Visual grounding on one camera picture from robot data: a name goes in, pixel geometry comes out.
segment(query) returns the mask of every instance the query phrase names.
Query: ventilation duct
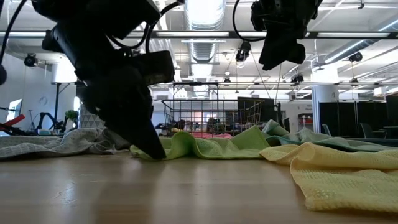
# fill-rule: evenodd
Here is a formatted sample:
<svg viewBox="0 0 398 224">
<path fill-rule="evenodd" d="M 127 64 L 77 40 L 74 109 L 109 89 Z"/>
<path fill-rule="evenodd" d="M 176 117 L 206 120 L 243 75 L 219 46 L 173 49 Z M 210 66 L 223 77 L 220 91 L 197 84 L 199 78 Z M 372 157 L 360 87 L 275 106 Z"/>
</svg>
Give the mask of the ventilation duct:
<svg viewBox="0 0 398 224">
<path fill-rule="evenodd" d="M 386 26 L 379 26 L 376 30 L 380 32 L 397 32 L 398 31 L 398 17 L 395 16 L 393 19 L 390 19 L 388 22 L 384 24 L 388 24 Z M 344 58 L 347 58 L 360 50 L 373 45 L 380 40 L 352 40 L 348 42 L 346 45 L 340 47 L 332 53 L 329 53 L 324 58 L 325 63 L 335 63 Z"/>
<path fill-rule="evenodd" d="M 226 0 L 186 0 L 185 24 L 188 30 L 219 30 L 223 25 Z M 194 79 L 209 78 L 213 66 L 206 63 L 214 62 L 217 43 L 189 43 L 191 73 Z M 196 86 L 194 91 L 202 90 Z M 205 96 L 206 93 L 198 92 L 196 96 Z"/>
</svg>

